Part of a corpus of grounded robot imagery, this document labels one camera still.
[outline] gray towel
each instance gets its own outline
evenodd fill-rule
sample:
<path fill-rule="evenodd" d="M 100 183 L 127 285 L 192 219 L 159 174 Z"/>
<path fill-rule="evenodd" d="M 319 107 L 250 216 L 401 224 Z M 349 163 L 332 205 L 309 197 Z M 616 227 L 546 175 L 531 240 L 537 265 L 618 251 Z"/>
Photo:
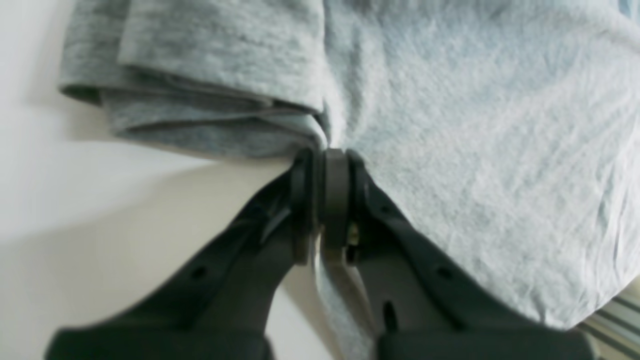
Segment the gray towel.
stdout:
<path fill-rule="evenodd" d="M 566 328 L 640 272 L 637 14 L 605 0 L 80 0 L 60 86 L 133 140 L 355 149 L 481 286 Z M 317 267 L 343 353 L 366 358 L 352 285 Z"/>

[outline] clamp jaw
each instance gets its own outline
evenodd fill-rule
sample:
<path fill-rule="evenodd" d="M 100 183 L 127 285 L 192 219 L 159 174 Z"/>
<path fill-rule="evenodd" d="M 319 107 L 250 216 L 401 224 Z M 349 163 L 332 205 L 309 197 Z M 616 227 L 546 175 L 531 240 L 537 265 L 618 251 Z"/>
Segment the clamp jaw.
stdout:
<path fill-rule="evenodd" d="M 63 329 L 48 360 L 270 360 L 273 294 L 312 241 L 355 266 L 378 335 L 378 359 L 591 360 L 579 331 L 553 331 L 493 299 L 419 234 L 352 151 L 294 165 L 153 294 L 87 329 Z"/>

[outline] white surface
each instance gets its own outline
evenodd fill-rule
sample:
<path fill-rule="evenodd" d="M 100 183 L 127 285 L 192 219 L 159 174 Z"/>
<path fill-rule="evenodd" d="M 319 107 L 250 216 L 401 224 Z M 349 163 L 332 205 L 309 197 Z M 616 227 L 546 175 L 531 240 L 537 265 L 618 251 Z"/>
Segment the white surface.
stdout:
<path fill-rule="evenodd" d="M 72 3 L 0 1 L 2 360 L 41 359 L 58 327 L 142 298 L 288 166 L 109 136 L 99 109 L 55 89 Z M 276 293 L 267 333 L 280 360 L 337 356 L 313 290 L 297 269 Z"/>

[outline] gray cloth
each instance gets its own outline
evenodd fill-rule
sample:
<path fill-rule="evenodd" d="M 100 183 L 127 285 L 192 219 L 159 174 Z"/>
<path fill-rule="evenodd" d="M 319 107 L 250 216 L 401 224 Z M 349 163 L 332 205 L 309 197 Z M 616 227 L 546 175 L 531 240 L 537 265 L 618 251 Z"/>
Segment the gray cloth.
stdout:
<path fill-rule="evenodd" d="M 134 140 L 355 149 L 487 291 L 571 327 L 640 272 L 637 15 L 605 0 L 80 0 L 60 85 Z M 366 321 L 318 269 L 343 352 L 366 357 Z"/>

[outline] wrinkled fabric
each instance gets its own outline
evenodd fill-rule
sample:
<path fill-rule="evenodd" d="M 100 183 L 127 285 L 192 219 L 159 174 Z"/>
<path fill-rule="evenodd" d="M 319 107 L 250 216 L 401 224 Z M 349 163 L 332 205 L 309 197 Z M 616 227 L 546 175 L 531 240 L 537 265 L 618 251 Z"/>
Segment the wrinkled fabric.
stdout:
<path fill-rule="evenodd" d="M 567 328 L 640 273 L 638 14 L 605 0 L 80 0 L 60 88 L 142 142 L 354 149 L 484 289 Z M 317 269 L 343 353 L 366 358 L 350 285 Z"/>

